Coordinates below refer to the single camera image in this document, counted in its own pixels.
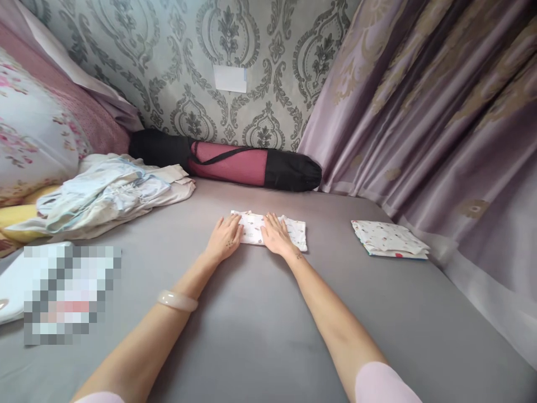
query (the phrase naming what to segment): gray mattress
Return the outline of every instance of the gray mattress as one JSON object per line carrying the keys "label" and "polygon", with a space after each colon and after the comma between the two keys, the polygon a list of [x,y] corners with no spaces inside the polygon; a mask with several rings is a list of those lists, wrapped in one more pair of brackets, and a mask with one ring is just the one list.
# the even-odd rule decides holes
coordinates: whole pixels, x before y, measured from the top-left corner
{"label": "gray mattress", "polygon": [[[424,403],[537,401],[537,373],[429,262],[370,257],[350,220],[389,221],[370,201],[198,180],[192,198],[79,245],[123,250],[106,319],[76,345],[23,346],[0,326],[0,401],[67,402],[202,252],[230,210],[306,221],[307,258]],[[241,245],[218,269],[149,401],[344,402],[326,346],[284,261]]]}

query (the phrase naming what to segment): yellow pillow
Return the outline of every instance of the yellow pillow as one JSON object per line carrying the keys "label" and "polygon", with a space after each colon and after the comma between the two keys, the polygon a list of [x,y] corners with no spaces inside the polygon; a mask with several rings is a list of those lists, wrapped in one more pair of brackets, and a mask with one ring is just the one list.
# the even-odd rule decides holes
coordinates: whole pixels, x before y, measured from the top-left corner
{"label": "yellow pillow", "polygon": [[54,192],[60,186],[61,185],[50,185],[50,186],[45,186],[44,188],[41,188],[41,189],[37,189],[35,192],[26,196],[23,199],[22,204],[35,204],[38,198],[46,194]]}
{"label": "yellow pillow", "polygon": [[21,246],[20,243],[9,240],[0,233],[0,257],[5,257],[10,253],[15,252]]}
{"label": "yellow pillow", "polygon": [[34,217],[37,217],[37,209],[33,204],[0,208],[0,232],[8,239],[20,243],[29,243],[37,238],[48,236],[35,231],[11,231],[6,229],[6,227]]}

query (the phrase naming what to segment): bracelet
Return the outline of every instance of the bracelet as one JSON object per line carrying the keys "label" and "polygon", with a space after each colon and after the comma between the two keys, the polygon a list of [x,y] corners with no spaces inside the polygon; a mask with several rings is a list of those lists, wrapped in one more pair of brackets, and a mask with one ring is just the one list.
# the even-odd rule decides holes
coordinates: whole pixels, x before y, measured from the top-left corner
{"label": "bracelet", "polygon": [[158,295],[157,301],[163,305],[186,312],[194,312],[198,304],[195,299],[168,290],[162,291]]}

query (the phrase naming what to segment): hand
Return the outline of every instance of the hand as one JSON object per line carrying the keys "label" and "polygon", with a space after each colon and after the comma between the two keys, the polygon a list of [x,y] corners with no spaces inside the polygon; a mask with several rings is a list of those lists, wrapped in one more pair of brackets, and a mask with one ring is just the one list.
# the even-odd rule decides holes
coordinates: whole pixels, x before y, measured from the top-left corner
{"label": "hand", "polygon": [[263,235],[263,242],[271,252],[283,257],[300,253],[300,250],[291,242],[284,221],[280,222],[274,213],[267,213],[263,220],[265,226],[261,227],[261,235]]}
{"label": "hand", "polygon": [[220,263],[237,250],[244,228],[239,225],[240,220],[239,214],[232,214],[226,219],[222,217],[218,220],[205,249],[207,257]]}

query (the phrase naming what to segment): pillow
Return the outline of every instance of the pillow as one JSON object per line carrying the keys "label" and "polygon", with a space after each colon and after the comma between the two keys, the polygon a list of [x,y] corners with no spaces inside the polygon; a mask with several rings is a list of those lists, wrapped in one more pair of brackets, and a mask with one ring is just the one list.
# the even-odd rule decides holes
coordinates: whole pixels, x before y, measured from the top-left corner
{"label": "pillow", "polygon": [[79,159],[92,150],[57,94],[8,53],[12,37],[0,24],[0,207],[73,178]]}
{"label": "pillow", "polygon": [[0,232],[9,240],[20,243],[30,243],[37,238],[48,235],[35,231],[11,231],[6,229],[14,224],[37,217],[37,209],[33,204],[0,208]]}
{"label": "pillow", "polygon": [[49,193],[54,192],[57,188],[59,188],[60,185],[52,185],[52,186],[45,186],[44,188],[41,188],[39,190],[36,190],[35,192],[29,194],[26,196],[22,204],[35,204],[37,202],[37,199],[41,196],[48,195]]}

